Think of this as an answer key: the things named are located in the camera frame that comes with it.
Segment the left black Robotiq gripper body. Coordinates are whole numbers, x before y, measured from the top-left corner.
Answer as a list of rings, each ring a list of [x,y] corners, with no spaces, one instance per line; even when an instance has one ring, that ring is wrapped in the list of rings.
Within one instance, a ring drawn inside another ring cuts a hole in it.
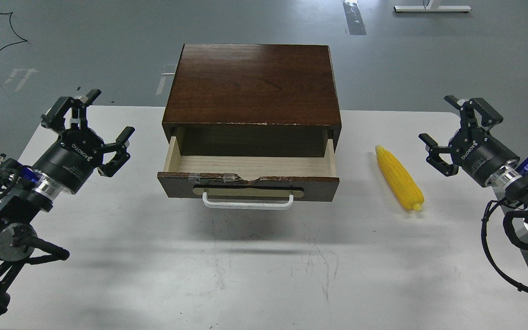
[[[66,129],[35,162],[33,169],[58,182],[70,194],[76,194],[101,165],[103,155],[94,149],[104,141],[92,129]]]

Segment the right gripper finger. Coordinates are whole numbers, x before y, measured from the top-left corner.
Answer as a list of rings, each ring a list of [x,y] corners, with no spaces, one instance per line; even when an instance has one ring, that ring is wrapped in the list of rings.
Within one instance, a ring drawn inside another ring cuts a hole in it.
[[[457,175],[459,172],[459,165],[452,161],[451,164],[447,163],[440,156],[441,154],[456,155],[460,152],[460,148],[452,145],[440,146],[438,143],[427,133],[419,134],[418,138],[424,142],[428,156],[426,161],[442,175],[446,177]]]
[[[444,100],[459,111],[460,128],[457,134],[488,134],[494,126],[504,120],[484,98],[463,100],[447,95]]]

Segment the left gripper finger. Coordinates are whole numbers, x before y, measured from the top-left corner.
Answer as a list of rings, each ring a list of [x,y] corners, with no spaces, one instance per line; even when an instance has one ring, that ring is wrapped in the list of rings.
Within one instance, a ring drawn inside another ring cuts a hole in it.
[[[60,97],[46,114],[41,115],[41,126],[57,134],[88,129],[87,108],[100,95],[101,90],[94,88],[77,98]]]
[[[96,156],[103,156],[107,153],[115,153],[114,157],[107,163],[101,164],[97,167],[99,175],[103,177],[113,177],[121,167],[130,159],[131,155],[127,152],[129,145],[129,137],[135,132],[132,126],[126,126],[120,135],[115,139],[115,142],[109,144],[102,144],[98,148],[93,148],[93,153]]]

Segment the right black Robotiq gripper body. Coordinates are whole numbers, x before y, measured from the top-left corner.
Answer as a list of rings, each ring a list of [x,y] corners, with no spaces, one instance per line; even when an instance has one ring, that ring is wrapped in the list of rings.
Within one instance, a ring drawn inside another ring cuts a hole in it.
[[[449,140],[452,162],[478,185],[492,185],[490,178],[501,167],[520,160],[514,152],[482,128],[459,129]]]

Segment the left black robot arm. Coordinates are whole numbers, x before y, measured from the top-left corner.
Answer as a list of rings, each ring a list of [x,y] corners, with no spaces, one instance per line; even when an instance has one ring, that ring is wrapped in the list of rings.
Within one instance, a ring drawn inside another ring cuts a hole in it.
[[[42,238],[31,226],[49,212],[60,193],[76,194],[94,171],[113,177],[130,159],[134,128],[127,126],[113,143],[105,143],[88,126],[87,108],[101,95],[94,88],[78,98],[61,97],[41,116],[41,126],[56,141],[33,164],[0,156],[0,316],[7,312],[8,289],[27,264],[66,260],[69,251]]]

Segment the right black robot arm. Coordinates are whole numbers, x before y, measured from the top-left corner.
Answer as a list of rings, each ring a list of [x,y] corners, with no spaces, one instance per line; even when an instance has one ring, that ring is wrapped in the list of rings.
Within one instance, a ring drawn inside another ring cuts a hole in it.
[[[429,134],[419,139],[426,146],[427,163],[446,177],[463,170],[481,187],[498,187],[504,192],[500,200],[486,205],[481,219],[481,243],[494,270],[518,291],[528,293],[528,286],[509,277],[497,266],[487,242],[487,225],[495,209],[508,208],[502,225],[505,235],[519,249],[528,251],[528,158],[519,156],[491,134],[503,117],[483,98],[463,100],[453,95],[445,100],[459,111],[460,127],[447,145],[440,146]]]

